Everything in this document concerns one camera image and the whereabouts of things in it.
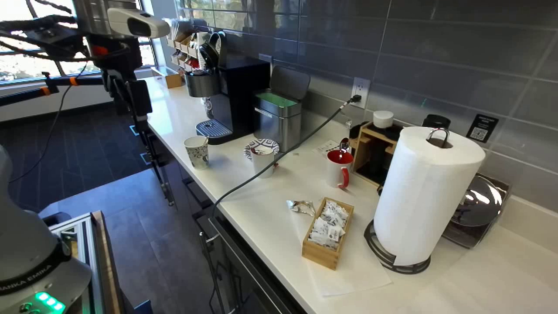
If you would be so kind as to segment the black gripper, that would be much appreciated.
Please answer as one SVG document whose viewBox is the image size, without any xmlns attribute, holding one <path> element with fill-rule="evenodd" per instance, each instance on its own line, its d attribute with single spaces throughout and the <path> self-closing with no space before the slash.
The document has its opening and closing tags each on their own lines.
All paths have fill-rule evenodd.
<svg viewBox="0 0 558 314">
<path fill-rule="evenodd" d="M 147 82 L 137 79 L 137 70 L 144 67 L 139 40 L 90 35 L 88 44 L 111 96 L 133 115 L 151 114 Z"/>
</svg>

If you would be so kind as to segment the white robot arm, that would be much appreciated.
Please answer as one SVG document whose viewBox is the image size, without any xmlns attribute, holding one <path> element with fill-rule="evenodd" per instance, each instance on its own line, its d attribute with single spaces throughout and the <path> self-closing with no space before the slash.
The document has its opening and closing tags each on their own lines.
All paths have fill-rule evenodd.
<svg viewBox="0 0 558 314">
<path fill-rule="evenodd" d="M 105 87 L 126 103 L 140 131 L 153 110 L 147 84 L 135 77 L 142 67 L 137 39 L 90 35 L 91 60 L 104 70 Z M 17 314 L 27 304 L 46 314 L 64 314 L 90 286 L 91 269 L 76 260 L 46 222 L 22 210 L 10 196 L 13 161 L 0 159 L 0 312 Z"/>
</svg>

